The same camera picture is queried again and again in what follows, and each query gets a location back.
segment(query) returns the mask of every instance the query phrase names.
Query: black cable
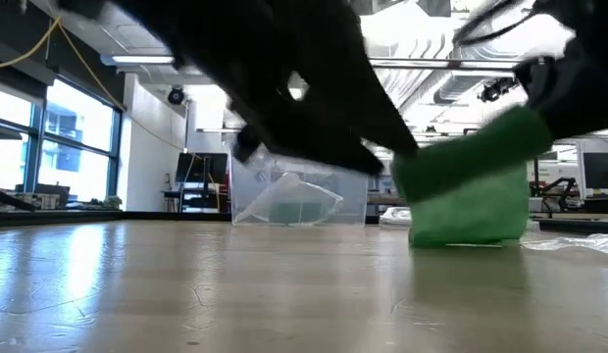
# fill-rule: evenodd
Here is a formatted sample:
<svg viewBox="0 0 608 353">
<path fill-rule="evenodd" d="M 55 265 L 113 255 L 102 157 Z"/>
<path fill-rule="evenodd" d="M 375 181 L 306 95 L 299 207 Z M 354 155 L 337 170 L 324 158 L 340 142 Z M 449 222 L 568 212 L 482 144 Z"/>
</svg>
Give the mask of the black cable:
<svg viewBox="0 0 608 353">
<path fill-rule="evenodd" d="M 523 0 L 503 0 L 498 2 L 493 7 L 485 10 L 481 14 L 478 14 L 476 17 L 469 20 L 465 25 L 461 26 L 461 28 L 459 28 L 458 31 L 452 37 L 452 43 L 456 46 L 470 46 L 479 43 L 484 43 L 511 31 L 518 25 L 523 24 L 526 20 L 535 16 L 537 14 L 537 11 L 531 10 L 531 12 L 523 19 L 517 21 L 512 25 L 507 25 L 506 27 L 495 32 L 477 37 L 469 37 L 472 32 L 477 30 L 486 21 L 491 20 L 496 16 L 502 15 L 502 13 L 504 13 L 505 11 L 517 6 L 522 2 Z"/>
</svg>

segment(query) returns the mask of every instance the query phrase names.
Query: plastic bag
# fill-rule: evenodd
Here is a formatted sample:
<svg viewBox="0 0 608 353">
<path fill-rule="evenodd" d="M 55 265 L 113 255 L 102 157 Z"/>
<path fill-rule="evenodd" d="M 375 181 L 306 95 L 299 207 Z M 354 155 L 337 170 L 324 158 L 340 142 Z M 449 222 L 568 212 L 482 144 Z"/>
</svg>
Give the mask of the plastic bag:
<svg viewBox="0 0 608 353">
<path fill-rule="evenodd" d="M 557 237 L 549 240 L 525 241 L 522 246 L 531 250 L 560 250 L 582 247 L 608 254 L 608 234 L 594 234 L 587 238 Z"/>
<path fill-rule="evenodd" d="M 409 241 L 414 247 L 518 240 L 529 219 L 526 165 L 411 205 L 411 215 Z"/>
<path fill-rule="evenodd" d="M 285 173 L 265 189 L 233 223 L 311 226 L 326 220 L 343 204 L 343 197 Z"/>
<path fill-rule="evenodd" d="M 381 226 L 410 226 L 411 210 L 408 207 L 389 207 L 380 216 Z"/>
</svg>

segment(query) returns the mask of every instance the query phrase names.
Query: ceiling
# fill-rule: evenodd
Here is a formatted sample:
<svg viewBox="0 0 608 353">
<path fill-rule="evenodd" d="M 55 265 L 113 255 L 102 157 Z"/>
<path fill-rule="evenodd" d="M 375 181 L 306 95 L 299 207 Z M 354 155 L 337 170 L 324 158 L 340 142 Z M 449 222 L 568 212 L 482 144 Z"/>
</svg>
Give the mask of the ceiling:
<svg viewBox="0 0 608 353">
<path fill-rule="evenodd" d="M 30 0 L 48 14 L 53 0 Z M 453 48 L 453 30 L 461 25 L 468 14 L 485 0 L 452 0 L 452 16 L 438 18 L 427 15 L 418 3 L 400 1 L 374 15 L 362 16 L 364 36 L 373 57 L 390 58 L 454 58 L 454 59 L 519 59 L 528 53 L 558 52 L 570 33 L 551 19 L 532 19 L 500 40 L 483 48 Z M 516 20 L 518 11 L 491 28 L 498 28 Z M 168 55 L 163 44 L 142 26 L 113 5 L 107 4 L 103 16 L 97 21 L 77 16 L 63 16 L 63 26 L 101 54 L 115 55 Z M 533 29 L 541 27 L 544 35 Z M 125 72 L 137 73 L 143 85 L 166 102 L 172 85 L 208 84 L 210 81 L 197 70 L 179 73 L 170 66 L 132 66 Z M 524 93 L 512 93 L 501 102 L 485 104 L 477 99 L 481 83 L 489 78 L 472 73 L 446 73 L 442 71 L 377 70 L 380 81 L 392 101 L 400 108 L 407 124 L 414 130 L 437 124 L 442 129 L 462 130 L 464 126 L 478 125 L 490 111 L 524 100 Z M 435 99 L 441 92 L 451 99 L 444 103 Z"/>
</svg>

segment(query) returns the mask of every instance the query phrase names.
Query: transparent plastic bin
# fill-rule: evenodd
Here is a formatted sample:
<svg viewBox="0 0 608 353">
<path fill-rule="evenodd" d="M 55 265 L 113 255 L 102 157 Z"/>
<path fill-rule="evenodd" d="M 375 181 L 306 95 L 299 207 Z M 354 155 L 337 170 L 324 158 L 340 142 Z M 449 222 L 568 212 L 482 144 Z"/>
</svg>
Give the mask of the transparent plastic bin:
<svg viewBox="0 0 608 353">
<path fill-rule="evenodd" d="M 247 165 L 229 159 L 232 224 L 363 226 L 367 177 L 259 150 Z"/>
</svg>

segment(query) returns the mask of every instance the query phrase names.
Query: window frame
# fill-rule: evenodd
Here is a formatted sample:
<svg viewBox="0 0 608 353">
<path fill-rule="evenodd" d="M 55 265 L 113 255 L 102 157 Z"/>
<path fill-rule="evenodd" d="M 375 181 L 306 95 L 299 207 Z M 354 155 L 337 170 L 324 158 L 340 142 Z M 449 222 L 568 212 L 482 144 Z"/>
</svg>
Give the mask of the window frame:
<svg viewBox="0 0 608 353">
<path fill-rule="evenodd" d="M 27 145 L 27 154 L 25 158 L 25 172 L 22 183 L 24 185 L 24 192 L 33 192 L 36 184 L 38 183 L 38 177 L 40 173 L 40 165 L 42 161 L 43 149 L 42 145 L 45 140 L 57 143 L 59 145 L 68 146 L 77 150 L 87 151 L 102 155 L 108 158 L 108 172 L 106 180 L 106 191 L 107 195 L 117 194 L 117 183 L 119 179 L 119 153 L 120 153 L 120 141 L 121 141 L 121 126 L 122 126 L 122 112 L 117 108 L 111 106 L 108 102 L 101 100 L 98 96 L 91 94 L 84 89 L 75 86 L 70 81 L 56 77 L 57 80 L 77 91 L 86 94 L 87 96 L 96 99 L 103 105 L 112 109 L 113 112 L 113 123 L 111 130 L 111 145 L 110 151 L 92 147 L 81 142 L 60 136 L 55 133 L 46 132 L 46 121 L 47 121 L 47 99 L 42 102 L 42 106 L 39 106 L 32 102 L 31 104 L 31 118 L 29 126 L 22 126 L 17 123 L 5 121 L 0 119 L 0 126 L 8 128 L 10 130 L 27 134 L 29 136 L 29 143 Z"/>
</svg>

